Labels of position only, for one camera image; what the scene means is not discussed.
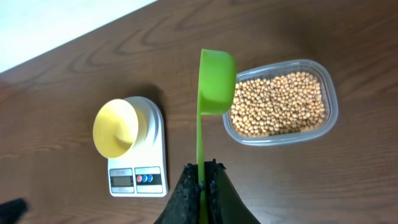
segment wood grain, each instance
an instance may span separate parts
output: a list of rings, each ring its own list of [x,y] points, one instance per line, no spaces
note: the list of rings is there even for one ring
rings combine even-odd
[[[21,223],[153,223],[166,198],[113,198],[96,112],[143,95],[164,113],[170,190],[195,162],[200,49],[238,71],[309,58],[330,72],[339,117],[300,144],[249,147],[203,118],[217,158],[263,223],[398,223],[398,2],[163,0],[0,74],[0,202]]]

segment scoop handle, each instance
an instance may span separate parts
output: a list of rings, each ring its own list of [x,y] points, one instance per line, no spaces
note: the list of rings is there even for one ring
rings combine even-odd
[[[198,164],[198,183],[200,184],[203,181],[204,185],[206,186],[205,158],[203,155],[203,146],[201,142],[201,115],[199,108],[197,113],[197,164]],[[208,216],[207,216],[206,192],[202,190],[200,194],[199,224],[207,224],[207,223],[208,223]]]

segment white kitchen scale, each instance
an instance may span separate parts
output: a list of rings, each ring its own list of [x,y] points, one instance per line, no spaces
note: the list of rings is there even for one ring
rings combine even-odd
[[[109,191],[113,197],[164,197],[169,188],[162,113],[147,98],[132,96],[124,100],[145,117],[147,135],[123,156],[108,159]]]

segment clear plastic container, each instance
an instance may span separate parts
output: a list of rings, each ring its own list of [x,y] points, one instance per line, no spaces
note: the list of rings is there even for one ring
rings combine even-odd
[[[238,134],[231,120],[231,110],[223,115],[224,125],[228,134],[240,142],[249,146],[275,146],[294,142],[308,141],[322,136],[335,125],[338,116],[338,105],[335,88],[328,71],[319,63],[312,60],[291,60],[272,65],[265,65],[250,69],[236,75],[236,82],[252,80],[255,78],[273,78],[287,75],[292,72],[309,72],[318,79],[321,84],[322,102],[325,105],[325,120],[318,128],[311,131],[278,134],[268,137],[246,137]]]

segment yellow plastic bowl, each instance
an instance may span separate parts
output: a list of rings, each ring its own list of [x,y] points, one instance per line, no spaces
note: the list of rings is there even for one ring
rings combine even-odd
[[[121,157],[145,140],[146,120],[125,100],[111,100],[98,112],[93,139],[98,152],[108,159]]]

